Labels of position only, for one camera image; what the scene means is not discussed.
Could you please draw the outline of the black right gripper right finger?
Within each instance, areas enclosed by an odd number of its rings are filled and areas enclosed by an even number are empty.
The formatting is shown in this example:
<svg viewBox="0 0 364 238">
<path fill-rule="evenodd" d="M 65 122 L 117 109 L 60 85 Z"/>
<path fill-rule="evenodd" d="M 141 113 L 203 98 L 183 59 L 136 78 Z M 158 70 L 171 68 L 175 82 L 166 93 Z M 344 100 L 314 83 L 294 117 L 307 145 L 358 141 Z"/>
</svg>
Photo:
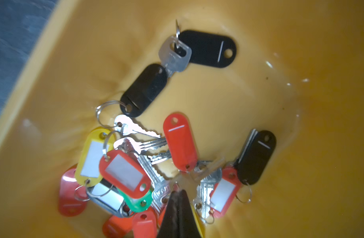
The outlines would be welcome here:
<svg viewBox="0 0 364 238">
<path fill-rule="evenodd" d="M 201 238 L 185 190 L 182 190 L 182 238 Z"/>
</svg>

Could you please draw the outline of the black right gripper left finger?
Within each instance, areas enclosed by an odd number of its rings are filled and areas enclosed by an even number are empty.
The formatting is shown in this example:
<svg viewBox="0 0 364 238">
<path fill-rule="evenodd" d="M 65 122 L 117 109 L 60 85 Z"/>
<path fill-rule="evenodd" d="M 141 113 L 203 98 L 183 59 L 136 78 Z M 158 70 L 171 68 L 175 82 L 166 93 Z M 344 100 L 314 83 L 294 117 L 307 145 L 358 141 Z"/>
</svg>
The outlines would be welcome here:
<svg viewBox="0 0 364 238">
<path fill-rule="evenodd" d="M 184 195 L 185 190 L 171 193 L 157 238 L 183 238 L 184 231 L 180 218 Z"/>
</svg>

